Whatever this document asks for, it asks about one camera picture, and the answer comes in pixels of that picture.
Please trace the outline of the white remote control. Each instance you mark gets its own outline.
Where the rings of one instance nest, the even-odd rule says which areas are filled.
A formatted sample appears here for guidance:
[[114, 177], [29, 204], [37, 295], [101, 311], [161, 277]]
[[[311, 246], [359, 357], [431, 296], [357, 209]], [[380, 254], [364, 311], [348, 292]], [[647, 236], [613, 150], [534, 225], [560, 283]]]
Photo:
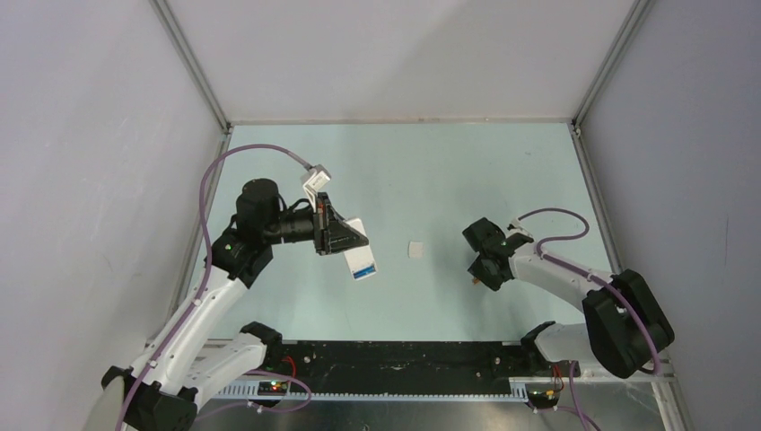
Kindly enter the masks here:
[[[363, 222], [360, 218], [354, 217], [354, 218], [349, 218], [348, 220], [361, 233], [364, 233], [367, 236], [363, 226]], [[361, 268], [365, 268], [371, 265], [375, 265], [377, 268], [376, 261], [372, 254], [372, 248], [370, 245], [361, 247], [358, 249], [346, 251], [343, 253], [343, 255], [345, 257], [345, 261], [349, 268], [351, 276], [353, 272]]]

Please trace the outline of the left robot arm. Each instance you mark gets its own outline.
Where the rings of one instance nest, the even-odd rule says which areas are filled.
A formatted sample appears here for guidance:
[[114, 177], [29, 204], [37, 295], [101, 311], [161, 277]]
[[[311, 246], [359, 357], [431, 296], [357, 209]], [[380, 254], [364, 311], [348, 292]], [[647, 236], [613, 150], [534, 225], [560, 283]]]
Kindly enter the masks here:
[[306, 207], [284, 207], [277, 184], [269, 179], [242, 187], [230, 223], [207, 245], [199, 284], [131, 366], [113, 366], [104, 375], [104, 386], [115, 380], [124, 384], [114, 429], [189, 430], [198, 411], [237, 378], [252, 370], [272, 374], [280, 369], [282, 336], [259, 322], [197, 359], [217, 323], [272, 261], [274, 246], [312, 242], [320, 256], [344, 255], [354, 280], [376, 273], [362, 221], [343, 218], [325, 192], [306, 201]]

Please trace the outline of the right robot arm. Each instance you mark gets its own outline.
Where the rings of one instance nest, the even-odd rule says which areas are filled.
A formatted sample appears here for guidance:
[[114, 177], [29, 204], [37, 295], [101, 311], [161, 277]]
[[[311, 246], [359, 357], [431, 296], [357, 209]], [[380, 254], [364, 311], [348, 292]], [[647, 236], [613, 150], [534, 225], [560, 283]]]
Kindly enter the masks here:
[[577, 361], [626, 379], [674, 342], [675, 332], [640, 273], [596, 270], [545, 252], [519, 220], [502, 229], [482, 217], [462, 234], [476, 253], [468, 273], [477, 282], [493, 291], [525, 282], [583, 315], [582, 323], [550, 321], [526, 334], [521, 361], [531, 374]]

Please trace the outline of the white battery cover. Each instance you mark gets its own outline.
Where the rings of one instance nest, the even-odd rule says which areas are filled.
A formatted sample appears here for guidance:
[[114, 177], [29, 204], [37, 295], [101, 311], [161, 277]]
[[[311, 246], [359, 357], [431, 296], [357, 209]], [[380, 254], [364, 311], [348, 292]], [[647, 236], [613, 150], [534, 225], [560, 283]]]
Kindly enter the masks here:
[[410, 242], [407, 254], [410, 259], [421, 259], [424, 256], [424, 244], [422, 242]]

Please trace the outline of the controller board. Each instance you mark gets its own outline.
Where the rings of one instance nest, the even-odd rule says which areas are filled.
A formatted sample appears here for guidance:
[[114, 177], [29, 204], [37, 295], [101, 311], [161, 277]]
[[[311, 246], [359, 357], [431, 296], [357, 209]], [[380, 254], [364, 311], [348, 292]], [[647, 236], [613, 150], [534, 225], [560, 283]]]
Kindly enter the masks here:
[[260, 381], [257, 387], [257, 395], [265, 396], [285, 396], [289, 392], [289, 383], [282, 381]]
[[528, 401], [534, 405], [556, 404], [561, 393], [561, 391], [555, 389], [530, 390], [528, 391]]

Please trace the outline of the left controller board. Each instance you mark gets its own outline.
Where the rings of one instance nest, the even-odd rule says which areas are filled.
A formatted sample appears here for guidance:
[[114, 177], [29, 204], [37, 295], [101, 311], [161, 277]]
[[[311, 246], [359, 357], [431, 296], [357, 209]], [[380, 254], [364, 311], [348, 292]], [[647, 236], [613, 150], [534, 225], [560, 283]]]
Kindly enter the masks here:
[[260, 381], [257, 387], [257, 395], [265, 396], [285, 396], [289, 392], [289, 383], [282, 381]]

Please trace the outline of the blue battery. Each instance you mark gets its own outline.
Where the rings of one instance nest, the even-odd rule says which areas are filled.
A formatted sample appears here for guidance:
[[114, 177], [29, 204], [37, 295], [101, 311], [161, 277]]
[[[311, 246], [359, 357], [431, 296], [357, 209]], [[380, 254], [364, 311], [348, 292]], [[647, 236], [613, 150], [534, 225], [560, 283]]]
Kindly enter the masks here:
[[352, 273], [352, 277], [354, 280], [361, 280], [367, 277], [371, 277], [372, 275], [377, 273], [377, 268], [375, 265], [371, 265], [365, 268], [361, 268], [355, 272]]

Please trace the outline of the right controller board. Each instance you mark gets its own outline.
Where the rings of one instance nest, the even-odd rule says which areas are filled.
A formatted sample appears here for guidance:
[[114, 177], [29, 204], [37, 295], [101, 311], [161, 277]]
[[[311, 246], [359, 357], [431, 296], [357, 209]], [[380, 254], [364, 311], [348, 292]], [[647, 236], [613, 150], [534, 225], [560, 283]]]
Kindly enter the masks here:
[[561, 393], [561, 391], [555, 389], [530, 390], [528, 391], [528, 401], [534, 405], [556, 404]]

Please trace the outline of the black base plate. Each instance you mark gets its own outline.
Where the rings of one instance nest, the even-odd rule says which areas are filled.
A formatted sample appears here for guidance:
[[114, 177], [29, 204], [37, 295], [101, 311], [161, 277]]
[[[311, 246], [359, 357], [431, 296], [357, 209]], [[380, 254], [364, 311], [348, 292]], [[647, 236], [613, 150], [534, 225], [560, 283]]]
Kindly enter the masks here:
[[517, 378], [552, 366], [500, 341], [298, 341], [270, 348], [266, 371], [293, 375], [319, 395], [510, 395]]

